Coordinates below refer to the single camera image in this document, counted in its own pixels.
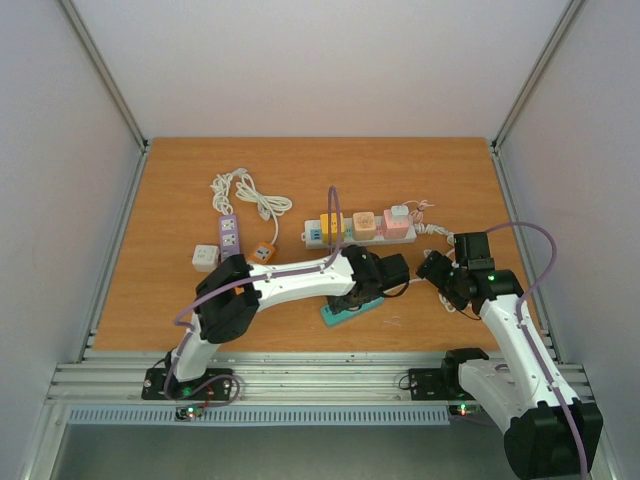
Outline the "beige cube socket adapter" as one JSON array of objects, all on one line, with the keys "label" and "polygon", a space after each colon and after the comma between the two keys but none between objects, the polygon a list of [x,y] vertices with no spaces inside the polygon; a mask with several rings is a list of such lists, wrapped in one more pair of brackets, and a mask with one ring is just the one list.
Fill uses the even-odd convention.
[{"label": "beige cube socket adapter", "polygon": [[375,238],[377,226],[373,212],[354,212],[352,216],[352,236],[355,241]]}]

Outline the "pink cube socket adapter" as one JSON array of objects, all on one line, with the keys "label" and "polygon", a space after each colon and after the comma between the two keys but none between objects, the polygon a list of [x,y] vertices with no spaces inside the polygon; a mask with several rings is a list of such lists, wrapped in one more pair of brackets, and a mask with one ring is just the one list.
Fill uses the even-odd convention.
[{"label": "pink cube socket adapter", "polygon": [[407,216],[395,216],[390,209],[385,209],[382,217],[382,235],[387,240],[404,239],[411,226],[410,218]]}]

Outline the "yellow cube socket adapter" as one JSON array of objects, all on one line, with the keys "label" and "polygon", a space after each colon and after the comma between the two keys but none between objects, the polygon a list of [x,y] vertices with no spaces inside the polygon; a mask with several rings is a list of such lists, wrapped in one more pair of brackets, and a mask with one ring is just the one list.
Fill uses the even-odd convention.
[{"label": "yellow cube socket adapter", "polygon": [[345,224],[342,213],[323,213],[319,217],[321,241],[324,245],[335,245],[343,241]]}]

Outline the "white usb charger with cable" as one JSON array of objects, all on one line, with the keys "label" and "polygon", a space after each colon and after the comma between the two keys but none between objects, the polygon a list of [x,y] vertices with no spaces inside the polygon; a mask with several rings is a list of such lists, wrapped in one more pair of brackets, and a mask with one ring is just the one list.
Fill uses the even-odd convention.
[{"label": "white usb charger with cable", "polygon": [[434,207],[434,204],[428,200],[408,200],[399,205],[393,205],[390,209],[391,214],[395,216],[410,217],[413,223],[422,223],[424,212]]}]

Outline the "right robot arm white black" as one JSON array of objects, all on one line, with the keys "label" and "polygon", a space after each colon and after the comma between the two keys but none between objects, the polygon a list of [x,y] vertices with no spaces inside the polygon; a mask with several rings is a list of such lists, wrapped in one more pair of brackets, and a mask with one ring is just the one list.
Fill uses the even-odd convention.
[{"label": "right robot arm white black", "polygon": [[510,270],[490,258],[456,267],[431,252],[417,275],[452,305],[470,306],[503,355],[493,361],[478,347],[448,351],[439,370],[441,390],[471,396],[503,434],[508,463],[520,479],[587,478],[603,427],[594,403],[584,403],[551,359]]}]

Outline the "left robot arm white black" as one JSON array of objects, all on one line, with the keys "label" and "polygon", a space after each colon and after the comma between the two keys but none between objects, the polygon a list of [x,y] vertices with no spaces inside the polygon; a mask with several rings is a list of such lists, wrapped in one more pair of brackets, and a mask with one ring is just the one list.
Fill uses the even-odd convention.
[{"label": "left robot arm white black", "polygon": [[324,297],[331,316],[347,316],[402,295],[410,283],[404,257],[379,257],[357,245],[329,256],[283,265],[251,264],[236,254],[196,288],[195,299],[175,318],[185,334],[166,360],[163,396],[189,398],[206,388],[205,372],[217,348],[243,336],[256,314],[276,305]]}]

